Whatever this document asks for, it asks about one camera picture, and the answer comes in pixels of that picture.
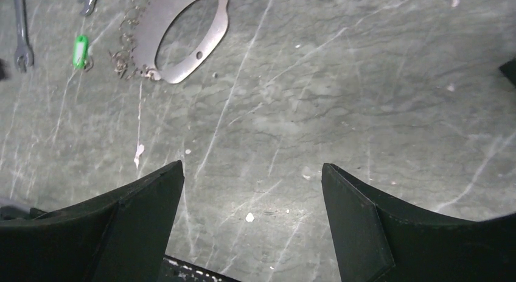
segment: metal chain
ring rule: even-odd
[[[144,5],[138,3],[137,0],[131,1],[133,5],[129,10],[125,12],[124,20],[120,23],[120,26],[118,28],[121,32],[121,35],[119,37],[121,50],[115,53],[108,51],[111,57],[111,62],[114,65],[114,72],[120,77],[120,79],[124,78],[124,75],[127,73],[128,69],[133,69],[132,72],[125,77],[125,80],[131,79],[137,73],[140,73],[140,75],[145,77],[145,75],[147,75],[150,70],[147,66],[143,66],[144,70],[138,70],[138,68],[134,65],[130,57],[130,52],[136,47],[138,43],[131,31],[134,30],[134,27],[136,25],[138,25],[138,17],[140,13],[145,11],[144,5],[147,5],[150,0],[145,0]],[[154,80],[154,76],[152,74],[148,77],[150,78],[150,80]]]

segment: paint chip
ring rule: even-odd
[[[451,7],[455,8],[460,4],[461,0],[451,0]]]
[[[140,156],[145,151],[145,146],[142,144],[138,145],[136,148],[136,155],[134,155],[134,163],[136,164],[136,169],[138,169],[138,166],[140,165]]]
[[[249,212],[249,213],[247,214],[247,216],[245,216],[245,220],[246,220],[247,222],[252,222],[252,221],[254,220],[254,216],[253,216],[253,214],[252,214],[251,212]]]

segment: oval metal plate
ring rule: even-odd
[[[180,83],[201,65],[222,40],[229,25],[229,0],[218,0],[217,12],[210,29],[188,57],[177,65],[167,65],[163,70],[158,70],[156,55],[163,36],[177,16],[195,1],[197,0],[151,0],[134,29],[136,47],[131,51],[131,58],[141,70],[142,76],[154,80],[164,79],[172,84]]]

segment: oval hole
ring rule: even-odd
[[[197,0],[172,21],[156,54],[158,69],[163,70],[167,65],[177,65],[195,52],[213,23],[217,7],[218,0]],[[195,53],[198,60],[203,56],[202,52]]]

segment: gray marble table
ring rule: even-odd
[[[0,82],[0,194],[55,210],[181,160],[167,253],[243,281],[340,279],[325,162],[442,214],[516,211],[516,90],[497,70],[516,54],[516,0],[453,1],[230,0],[218,48],[169,85],[113,72],[131,0],[86,19],[75,0],[27,0],[35,67]],[[194,50],[216,4],[178,19],[159,66]],[[12,65],[12,0],[0,25]],[[87,73],[71,64],[80,33]]]

